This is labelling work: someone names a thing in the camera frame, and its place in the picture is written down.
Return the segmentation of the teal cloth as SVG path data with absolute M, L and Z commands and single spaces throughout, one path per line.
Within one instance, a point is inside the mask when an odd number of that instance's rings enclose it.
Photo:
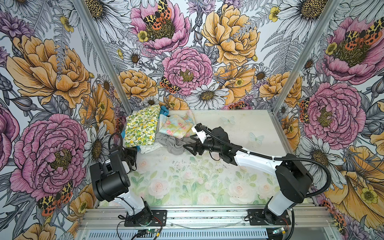
M 159 116 L 160 117 L 161 116 L 168 117 L 169 116 L 169 109 L 166 106 L 161 106 Z

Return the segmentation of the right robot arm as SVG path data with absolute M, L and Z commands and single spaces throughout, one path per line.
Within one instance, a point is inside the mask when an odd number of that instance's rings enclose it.
M 253 169 L 275 178 L 278 191 L 267 202 L 255 219 L 268 225 L 285 217 L 287 210 L 301 204 L 308 196 L 313 176 L 303 161 L 292 154 L 269 156 L 248 150 L 230 142 L 227 132 L 217 127 L 209 129 L 202 124 L 192 127 L 193 143 L 184 146 L 194 156 L 204 152 L 217 153 L 223 162 Z

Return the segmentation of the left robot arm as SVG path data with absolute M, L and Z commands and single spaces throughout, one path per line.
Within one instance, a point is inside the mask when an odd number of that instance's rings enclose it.
M 148 203 L 130 190 L 128 173 L 136 164 L 137 148 L 114 147 L 104 163 L 90 166 L 93 192 L 99 201 L 115 202 L 127 211 L 134 225 L 147 226 L 153 213 Z

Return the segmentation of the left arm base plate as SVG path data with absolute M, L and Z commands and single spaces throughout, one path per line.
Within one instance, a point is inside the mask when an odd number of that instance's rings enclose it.
M 164 227 L 167 221 L 167 210 L 153 210 L 151 213 L 142 210 L 134 216 L 127 215 L 125 227 Z

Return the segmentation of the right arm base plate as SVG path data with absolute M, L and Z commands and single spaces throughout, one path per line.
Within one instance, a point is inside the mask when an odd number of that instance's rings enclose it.
M 287 211 L 281 216 L 274 215 L 269 210 L 264 209 L 248 209 L 244 220 L 249 222 L 251 226 L 290 226 L 291 219 Z

